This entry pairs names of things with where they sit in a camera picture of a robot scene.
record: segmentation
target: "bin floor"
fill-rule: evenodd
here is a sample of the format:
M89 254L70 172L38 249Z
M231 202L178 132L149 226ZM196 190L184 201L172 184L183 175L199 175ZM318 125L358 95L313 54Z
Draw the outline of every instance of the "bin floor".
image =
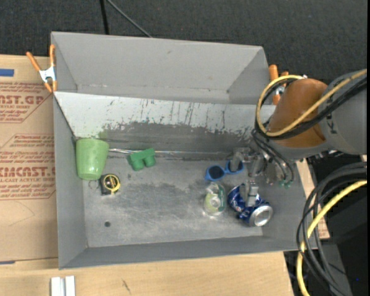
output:
M110 153L104 174L120 178L119 191L101 195L96 181L83 181L88 247L262 236L230 207L216 217L204 213L205 170L225 163L157 157L153 167L134 171L125 155ZM221 182L229 192L246 179L244 170Z

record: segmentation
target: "cardboard sheet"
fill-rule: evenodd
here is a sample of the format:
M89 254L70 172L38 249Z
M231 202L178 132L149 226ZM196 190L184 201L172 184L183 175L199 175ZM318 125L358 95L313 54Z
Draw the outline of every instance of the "cardboard sheet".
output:
M0 261L56 257L52 94L26 56L0 68L15 70L0 77Z

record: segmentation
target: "green plastic block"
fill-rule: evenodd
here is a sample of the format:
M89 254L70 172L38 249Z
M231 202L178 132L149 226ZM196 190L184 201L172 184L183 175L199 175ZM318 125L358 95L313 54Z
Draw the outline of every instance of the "green plastic block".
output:
M135 152L128 156L128 161L135 171L155 165L155 150L153 148Z

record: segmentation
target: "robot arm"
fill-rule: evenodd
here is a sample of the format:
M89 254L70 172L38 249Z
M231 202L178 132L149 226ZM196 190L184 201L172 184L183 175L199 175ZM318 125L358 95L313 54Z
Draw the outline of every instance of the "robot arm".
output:
M266 144L292 160L327 150L367 154L366 110L367 70L329 86L302 78L286 86L267 126L257 120L255 127Z

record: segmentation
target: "gray bin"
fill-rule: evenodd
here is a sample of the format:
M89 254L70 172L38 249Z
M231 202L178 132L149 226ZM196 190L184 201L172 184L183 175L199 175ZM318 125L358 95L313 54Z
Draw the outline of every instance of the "gray bin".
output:
M154 38L52 33L59 268L296 249L305 202L260 180L272 220L251 228L227 208L206 216L207 167L224 166L252 142L255 104L269 81L262 47ZM274 106L267 105L262 117ZM75 140L111 149L104 173L121 179L101 195L76 173ZM154 148L156 164L134 171L126 152ZM247 170L227 175L227 191Z

